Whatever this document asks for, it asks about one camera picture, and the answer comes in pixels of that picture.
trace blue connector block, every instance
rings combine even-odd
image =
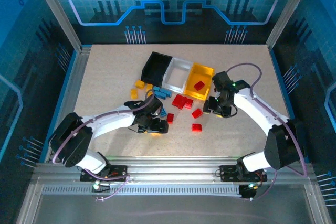
[[[160,91],[154,91],[154,94],[156,95],[156,97],[160,98],[160,99],[163,99],[163,100],[166,100],[166,94],[165,93],[162,93]]]
[[[169,98],[172,97],[173,92],[167,89],[160,88],[160,92],[165,93]]]
[[[161,113],[160,113],[160,117],[164,117],[167,115],[167,112],[164,110],[164,108],[162,107],[161,109]]]

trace speckled work surface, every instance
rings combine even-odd
[[[287,115],[265,45],[93,45],[75,112],[79,115],[99,114],[129,101],[130,89],[140,79],[141,70],[152,51],[213,67],[216,73],[237,63],[255,63],[263,71],[255,92],[274,109]],[[258,71],[242,66],[231,70],[229,76],[234,81],[244,79],[252,84]],[[232,157],[264,148],[265,134],[244,111],[239,110],[230,119],[206,114],[195,120],[191,113],[202,108],[203,102],[194,101],[191,110],[180,111],[171,105],[175,96],[173,93],[172,98],[163,101],[166,111],[175,114],[167,134],[137,134],[123,128],[98,137],[91,142],[90,148],[107,156]],[[144,99],[144,91],[139,91],[139,98]],[[192,132],[192,123],[200,123],[203,132]]]

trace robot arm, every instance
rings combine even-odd
[[[138,133],[167,133],[167,121],[155,118],[160,115],[161,108],[158,98],[149,97],[145,101],[125,102],[113,112],[101,115],[79,117],[75,112],[70,113],[50,137],[49,145],[56,152],[77,127],[86,124],[66,143],[58,158],[66,167],[76,165],[95,174],[103,172],[106,176],[109,175],[110,164],[101,153],[88,149],[90,142],[102,134],[135,124],[138,125]]]
[[[249,84],[243,80],[231,81],[226,72],[216,74],[213,77],[213,83],[216,97],[209,97],[203,111],[229,118],[241,109],[261,127],[267,137],[266,146],[262,152],[252,153],[238,160],[237,170],[241,178],[244,178],[244,174],[268,167],[281,169],[299,160],[293,141],[280,120],[293,131],[303,151],[304,131],[300,121],[290,120],[280,114],[251,92]],[[231,115],[232,108],[236,109],[233,115]]]

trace red cube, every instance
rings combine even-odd
[[[174,114],[172,113],[168,113],[167,115],[167,122],[172,124],[173,123],[173,119],[174,119]]]
[[[198,108],[197,110],[195,110],[192,115],[193,117],[196,119],[198,117],[200,117],[203,114],[202,110],[200,108]]]
[[[193,131],[201,132],[202,131],[202,125],[200,125],[198,123],[193,123]]]
[[[185,103],[185,107],[186,107],[187,109],[191,109],[191,107],[193,106],[193,102],[194,102],[193,99],[189,99],[189,98],[188,98],[187,102]]]
[[[179,103],[179,105],[177,106],[180,110],[183,109],[183,107],[185,106],[185,104],[187,103],[188,98],[187,97],[183,97]]]
[[[195,84],[194,88],[198,91],[201,90],[202,88],[204,88],[205,84],[201,81],[199,81],[198,83]]]
[[[178,107],[183,99],[183,96],[180,94],[177,94],[172,105]]]

